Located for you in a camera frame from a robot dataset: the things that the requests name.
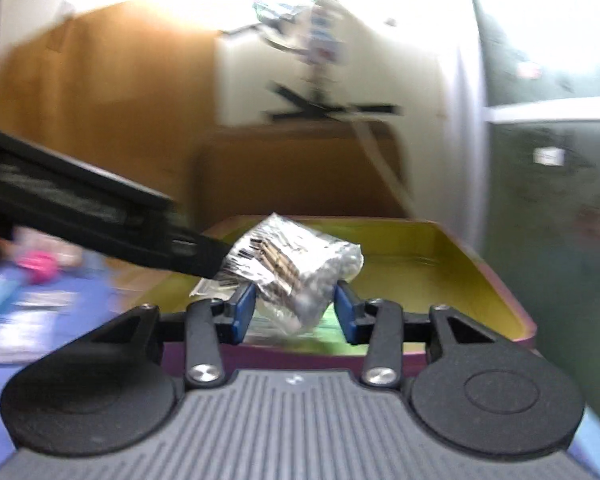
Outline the blue tablecloth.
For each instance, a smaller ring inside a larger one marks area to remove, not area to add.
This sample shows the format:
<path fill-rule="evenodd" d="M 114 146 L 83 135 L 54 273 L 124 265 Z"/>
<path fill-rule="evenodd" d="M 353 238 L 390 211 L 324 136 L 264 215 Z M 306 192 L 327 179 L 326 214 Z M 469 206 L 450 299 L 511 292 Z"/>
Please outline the blue tablecloth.
<path fill-rule="evenodd" d="M 25 365 L 112 318 L 117 292 L 102 256 L 33 285 L 25 270 L 0 263 L 0 396 Z M 0 465 L 14 445 L 0 416 Z"/>

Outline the clear bag of clothespins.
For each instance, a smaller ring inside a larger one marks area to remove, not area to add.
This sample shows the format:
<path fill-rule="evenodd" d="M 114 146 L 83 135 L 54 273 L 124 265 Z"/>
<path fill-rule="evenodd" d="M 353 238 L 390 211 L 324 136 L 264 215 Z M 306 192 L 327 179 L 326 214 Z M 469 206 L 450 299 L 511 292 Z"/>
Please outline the clear bag of clothespins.
<path fill-rule="evenodd" d="M 299 335 L 321 321 L 340 281 L 364 266 L 358 244 L 271 214 L 238 238 L 215 281 L 257 287 L 263 315 L 287 335 Z"/>

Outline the pink macaron biscuit tin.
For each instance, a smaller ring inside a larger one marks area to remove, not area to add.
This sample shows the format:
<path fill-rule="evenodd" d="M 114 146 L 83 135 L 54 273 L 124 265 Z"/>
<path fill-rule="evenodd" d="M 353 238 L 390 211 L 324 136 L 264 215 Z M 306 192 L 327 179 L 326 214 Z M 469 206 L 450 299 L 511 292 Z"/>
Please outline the pink macaron biscuit tin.
<path fill-rule="evenodd" d="M 358 244 L 365 259 L 352 283 L 363 299 L 385 298 L 408 312 L 447 304 L 526 348 L 535 345 L 536 325 L 495 272 L 470 248 L 430 221 L 303 217 L 310 228 Z M 224 344 L 231 373 L 253 370 L 327 370 L 359 373 L 365 347 L 344 340 L 333 310 L 317 328 L 286 337 L 261 313 L 253 315 L 245 341 Z"/>

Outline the pink yarn ball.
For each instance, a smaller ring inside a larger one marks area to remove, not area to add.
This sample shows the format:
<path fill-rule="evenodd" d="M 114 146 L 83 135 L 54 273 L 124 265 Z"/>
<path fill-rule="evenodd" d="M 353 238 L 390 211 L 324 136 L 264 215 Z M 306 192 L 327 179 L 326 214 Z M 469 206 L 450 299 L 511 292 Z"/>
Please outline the pink yarn ball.
<path fill-rule="evenodd" d="M 39 285 L 53 281 L 59 273 L 57 258 L 44 250 L 29 250 L 16 257 L 16 265 L 27 274 L 30 284 Z"/>

